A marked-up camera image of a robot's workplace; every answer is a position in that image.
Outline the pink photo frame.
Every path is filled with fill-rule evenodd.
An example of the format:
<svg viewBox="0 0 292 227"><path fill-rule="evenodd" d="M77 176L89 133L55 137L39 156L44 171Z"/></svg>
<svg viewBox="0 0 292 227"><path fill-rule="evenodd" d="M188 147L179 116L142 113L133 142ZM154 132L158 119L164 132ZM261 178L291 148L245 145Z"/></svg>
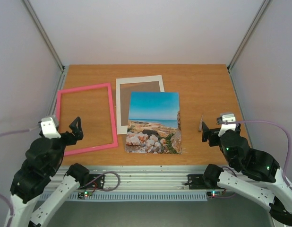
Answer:
<svg viewBox="0 0 292 227"><path fill-rule="evenodd" d="M56 115L61 133L71 131L69 125L77 117L81 119L84 137L67 147L65 156L118 146L110 83L59 90Z"/></svg>

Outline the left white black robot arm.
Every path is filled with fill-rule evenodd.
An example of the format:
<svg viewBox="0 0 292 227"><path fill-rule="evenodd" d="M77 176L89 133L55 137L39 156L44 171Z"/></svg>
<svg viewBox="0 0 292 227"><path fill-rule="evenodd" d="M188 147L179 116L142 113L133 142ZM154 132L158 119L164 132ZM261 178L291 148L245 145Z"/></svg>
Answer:
<svg viewBox="0 0 292 227"><path fill-rule="evenodd" d="M69 125L71 132L59 133L58 125L54 115L40 121L40 138L34 140L26 151L26 158L11 184L11 208L4 224L6 227L47 226L75 190L89 185L89 170L75 163L66 171L50 197L35 209L45 187L61 166L65 148L75 145L84 136L80 117Z"/></svg>

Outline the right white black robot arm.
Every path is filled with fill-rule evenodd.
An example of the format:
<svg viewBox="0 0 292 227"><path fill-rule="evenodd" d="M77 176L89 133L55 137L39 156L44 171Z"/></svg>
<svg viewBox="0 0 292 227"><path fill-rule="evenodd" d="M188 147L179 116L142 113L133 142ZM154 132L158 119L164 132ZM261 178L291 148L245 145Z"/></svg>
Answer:
<svg viewBox="0 0 292 227"><path fill-rule="evenodd" d="M240 122L223 122L215 129L203 122L202 141L218 146L230 168L263 185L258 187L209 164L203 173L207 187L231 190L268 210L278 222L292 226L292 183L271 154L249 146L240 135Z"/></svg>

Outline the white mat board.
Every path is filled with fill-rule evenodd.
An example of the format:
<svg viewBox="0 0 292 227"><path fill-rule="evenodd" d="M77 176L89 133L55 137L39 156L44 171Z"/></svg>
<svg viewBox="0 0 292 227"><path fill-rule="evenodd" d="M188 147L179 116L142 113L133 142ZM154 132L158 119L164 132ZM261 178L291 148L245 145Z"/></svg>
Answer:
<svg viewBox="0 0 292 227"><path fill-rule="evenodd" d="M120 103L121 84L148 83L148 82L158 82L160 91L164 92L162 75L116 79L116 131L118 135L127 133L127 126L125 125L122 126L121 124L121 103Z"/></svg>

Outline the beach landscape photo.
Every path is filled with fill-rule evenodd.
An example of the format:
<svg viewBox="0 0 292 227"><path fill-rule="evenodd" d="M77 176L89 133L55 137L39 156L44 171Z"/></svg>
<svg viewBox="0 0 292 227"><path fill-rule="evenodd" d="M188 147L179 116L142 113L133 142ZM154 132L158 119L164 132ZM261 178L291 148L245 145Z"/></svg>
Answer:
<svg viewBox="0 0 292 227"><path fill-rule="evenodd" d="M125 151L135 154L182 153L178 92L131 92Z"/></svg>

